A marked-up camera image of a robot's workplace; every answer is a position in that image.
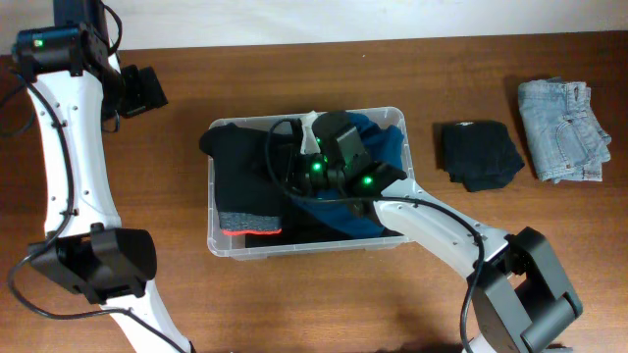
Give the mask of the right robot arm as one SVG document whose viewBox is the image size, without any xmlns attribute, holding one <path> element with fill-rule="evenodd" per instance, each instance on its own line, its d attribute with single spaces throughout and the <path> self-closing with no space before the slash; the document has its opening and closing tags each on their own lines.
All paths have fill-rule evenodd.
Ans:
<svg viewBox="0 0 628 353">
<path fill-rule="evenodd" d="M 420 244 L 467 283 L 459 316 L 466 352 L 546 350 L 584 312 L 546 237 L 489 227 L 374 160 L 346 112 L 287 119 L 296 150 L 276 178 L 299 203 L 343 205 Z"/>
</svg>

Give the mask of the blue cloth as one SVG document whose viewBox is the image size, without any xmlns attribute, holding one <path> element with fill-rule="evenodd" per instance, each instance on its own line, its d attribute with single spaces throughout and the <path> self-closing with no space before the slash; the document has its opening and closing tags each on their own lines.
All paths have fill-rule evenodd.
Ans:
<svg viewBox="0 0 628 353">
<path fill-rule="evenodd" d="M 361 140 L 375 161 L 385 162 L 402 169 L 401 152 L 404 135 L 397 126 L 381 128 L 367 116 L 350 113 L 351 121 L 357 126 Z M 364 217 L 354 216 L 341 204 L 314 204 L 295 202 L 300 211 L 315 221 L 339 232 L 344 238 L 365 239 L 385 235 L 385 228 Z"/>
</svg>

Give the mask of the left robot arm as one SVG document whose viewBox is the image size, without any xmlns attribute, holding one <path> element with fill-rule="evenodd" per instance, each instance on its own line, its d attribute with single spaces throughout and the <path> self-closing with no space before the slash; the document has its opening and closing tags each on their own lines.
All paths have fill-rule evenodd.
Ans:
<svg viewBox="0 0 628 353">
<path fill-rule="evenodd" d="M 45 238 L 25 262 L 83 296 L 93 316 L 110 316 L 138 352 L 189 352 L 155 283 L 151 235 L 125 228 L 113 202 L 103 125 L 164 106 L 151 68 L 122 66 L 107 24 L 115 12 L 99 0 L 57 1 L 54 23 L 19 32 L 17 78 L 40 127 L 47 181 Z"/>
</svg>

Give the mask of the small folded black shirt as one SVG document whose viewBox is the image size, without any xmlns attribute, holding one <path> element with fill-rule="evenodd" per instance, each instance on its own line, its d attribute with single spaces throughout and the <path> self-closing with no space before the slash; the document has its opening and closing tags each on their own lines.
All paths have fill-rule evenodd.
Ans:
<svg viewBox="0 0 628 353">
<path fill-rule="evenodd" d="M 524 167 L 507 127 L 480 121 L 445 125 L 441 134 L 444 169 L 467 191 L 500 189 Z"/>
</svg>

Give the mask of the folded light blue jeans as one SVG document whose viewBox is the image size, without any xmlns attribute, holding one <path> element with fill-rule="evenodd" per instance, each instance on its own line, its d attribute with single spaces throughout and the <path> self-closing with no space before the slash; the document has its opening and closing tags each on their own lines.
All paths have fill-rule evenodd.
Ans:
<svg viewBox="0 0 628 353">
<path fill-rule="evenodd" d="M 541 181 L 602 181 L 610 135 L 591 107 L 584 81 L 559 77 L 518 86 L 518 109 L 536 176 Z"/>
</svg>

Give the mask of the black shorts with red trim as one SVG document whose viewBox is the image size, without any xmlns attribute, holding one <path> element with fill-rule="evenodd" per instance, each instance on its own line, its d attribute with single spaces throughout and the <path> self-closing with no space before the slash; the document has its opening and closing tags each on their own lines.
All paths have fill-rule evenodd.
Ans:
<svg viewBox="0 0 628 353">
<path fill-rule="evenodd" d="M 213 160 L 219 225 L 228 236 L 283 230 L 283 194 L 268 176 L 266 138 L 263 130 L 228 124 L 199 139 L 199 149 Z"/>
</svg>

